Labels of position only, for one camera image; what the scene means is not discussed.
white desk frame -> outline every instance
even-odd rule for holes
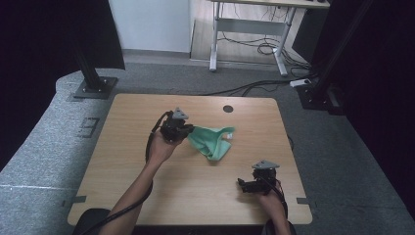
[[[281,57],[284,44],[287,40],[288,33],[290,31],[291,24],[293,22],[294,14],[296,13],[297,7],[304,8],[329,8],[329,4],[318,3],[317,1],[216,1],[211,0],[215,4],[214,9],[214,19],[213,19],[213,42],[210,48],[210,71],[216,71],[216,61],[217,61],[217,33],[219,31],[227,32],[242,32],[242,33],[252,33],[252,34],[266,34],[266,35],[276,35],[281,36],[281,40],[276,49],[274,49],[274,57],[277,61],[278,68],[282,76],[287,76],[287,70],[284,64],[284,59]],[[289,7],[288,16],[283,23],[275,22],[261,22],[261,21],[248,21],[248,20],[239,20],[239,19],[226,19],[220,17],[220,4],[223,3],[244,3],[244,4],[254,4],[254,5],[271,5],[271,6],[284,6]]]

white wall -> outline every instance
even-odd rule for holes
[[[109,0],[122,49],[190,52],[192,0]]]

wooden table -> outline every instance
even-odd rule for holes
[[[224,106],[232,106],[225,113]],[[185,140],[154,179],[137,224],[249,225],[268,218],[251,194],[242,193],[237,178],[254,180],[252,164],[274,162],[289,207],[289,220],[312,220],[300,175],[275,100],[169,95],[119,94],[104,124],[95,151],[69,213],[75,225],[90,208],[111,209],[141,171],[148,135],[160,116],[180,107],[187,123],[205,127],[234,126],[231,149],[220,162],[210,162]]]
[[[242,32],[252,34],[266,34],[281,36],[277,48],[273,49],[274,57],[277,62],[278,69],[281,76],[287,76],[287,70],[282,58],[282,50],[287,40],[288,33],[293,22],[294,14],[297,8],[307,9],[328,9],[330,4],[325,2],[320,3],[317,0],[210,0],[215,3],[214,17],[213,17],[213,42],[210,47],[210,63],[209,70],[216,71],[217,61],[217,33],[219,31],[228,32]],[[238,3],[251,5],[265,5],[265,6],[280,6],[288,7],[289,11],[286,20],[283,23],[265,22],[265,21],[247,21],[241,19],[226,19],[220,17],[220,4],[224,3]]]

black stand base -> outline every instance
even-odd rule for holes
[[[311,86],[298,86],[297,93],[299,93],[301,105],[305,110],[328,111],[331,115],[344,115],[343,92],[338,87],[329,87],[323,99],[314,98]]]
[[[117,78],[108,76],[100,76],[99,78],[100,86],[98,89],[89,88],[84,80],[73,94],[73,98],[107,100],[116,85]]]

